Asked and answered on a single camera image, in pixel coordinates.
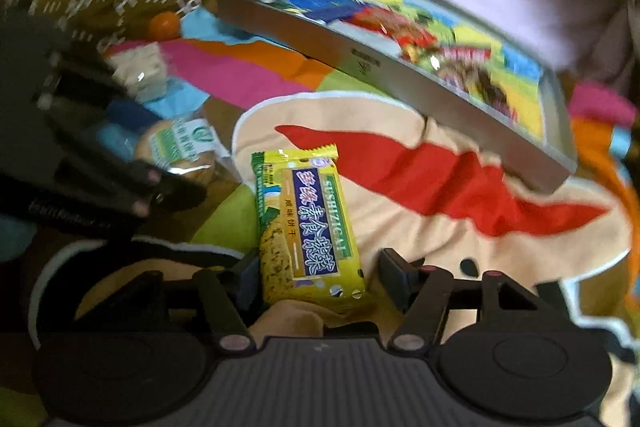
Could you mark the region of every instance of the open box of snacks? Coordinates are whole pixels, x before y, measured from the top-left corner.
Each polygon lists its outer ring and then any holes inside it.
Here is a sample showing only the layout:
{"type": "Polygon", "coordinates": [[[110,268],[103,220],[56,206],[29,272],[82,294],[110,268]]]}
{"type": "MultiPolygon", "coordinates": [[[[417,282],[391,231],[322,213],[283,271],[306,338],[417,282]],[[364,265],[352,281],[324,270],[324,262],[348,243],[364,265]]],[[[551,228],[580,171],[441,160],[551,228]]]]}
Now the open box of snacks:
{"type": "Polygon", "coordinates": [[[219,0],[218,14],[466,134],[532,187],[575,172],[553,71],[444,0],[219,0]]]}

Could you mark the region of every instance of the red cartoon mouth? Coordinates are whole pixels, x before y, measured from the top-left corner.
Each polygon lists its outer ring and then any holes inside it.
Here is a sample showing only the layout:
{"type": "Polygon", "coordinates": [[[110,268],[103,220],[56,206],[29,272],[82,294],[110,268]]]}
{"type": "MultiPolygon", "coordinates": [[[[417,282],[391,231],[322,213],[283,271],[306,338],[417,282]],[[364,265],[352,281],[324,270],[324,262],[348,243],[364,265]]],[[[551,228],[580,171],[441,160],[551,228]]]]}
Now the red cartoon mouth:
{"type": "Polygon", "coordinates": [[[423,216],[471,219],[479,232],[552,235],[575,230],[606,214],[581,203],[537,204],[510,193],[504,172],[483,166],[474,152],[457,155],[431,143],[408,149],[366,132],[318,131],[297,125],[275,130],[300,149],[335,143],[340,175],[423,216]]]}

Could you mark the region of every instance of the green fabric patch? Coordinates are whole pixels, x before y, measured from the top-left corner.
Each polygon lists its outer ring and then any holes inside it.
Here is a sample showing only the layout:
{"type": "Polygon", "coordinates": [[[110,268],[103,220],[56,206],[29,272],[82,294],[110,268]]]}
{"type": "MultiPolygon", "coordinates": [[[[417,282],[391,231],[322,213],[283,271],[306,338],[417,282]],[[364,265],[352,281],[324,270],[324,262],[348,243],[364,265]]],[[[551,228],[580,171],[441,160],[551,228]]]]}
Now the green fabric patch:
{"type": "Polygon", "coordinates": [[[379,94],[380,96],[389,97],[389,95],[378,88],[370,86],[366,82],[353,78],[352,76],[342,73],[341,71],[334,70],[325,76],[320,82],[316,91],[366,91],[373,94],[379,94]]]}
{"type": "Polygon", "coordinates": [[[40,397],[0,387],[0,425],[2,427],[38,427],[47,419],[40,397]]]}
{"type": "Polygon", "coordinates": [[[211,214],[190,243],[216,245],[248,253],[258,246],[258,213],[255,194],[240,185],[211,214]]]}

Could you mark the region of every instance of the purple label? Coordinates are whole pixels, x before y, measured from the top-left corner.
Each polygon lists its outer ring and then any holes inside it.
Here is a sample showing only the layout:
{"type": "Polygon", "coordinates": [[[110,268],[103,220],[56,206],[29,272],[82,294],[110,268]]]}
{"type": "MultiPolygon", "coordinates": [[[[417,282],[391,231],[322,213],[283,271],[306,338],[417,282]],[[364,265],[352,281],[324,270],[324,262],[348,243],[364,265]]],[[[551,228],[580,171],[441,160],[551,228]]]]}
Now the purple label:
{"type": "Polygon", "coordinates": [[[324,210],[324,198],[318,169],[293,171],[302,255],[307,275],[328,275],[338,272],[334,246],[324,210]]]}

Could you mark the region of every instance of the yellow snack package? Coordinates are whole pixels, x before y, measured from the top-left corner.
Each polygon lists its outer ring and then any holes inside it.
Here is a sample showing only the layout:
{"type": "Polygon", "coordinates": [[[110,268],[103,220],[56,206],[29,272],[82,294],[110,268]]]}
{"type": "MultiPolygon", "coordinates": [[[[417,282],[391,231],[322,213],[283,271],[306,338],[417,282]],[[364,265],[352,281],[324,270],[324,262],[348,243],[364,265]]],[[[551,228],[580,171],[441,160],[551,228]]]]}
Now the yellow snack package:
{"type": "Polygon", "coordinates": [[[295,299],[345,313],[368,301],[337,157],[335,145],[252,155],[269,304],[295,299]]]}

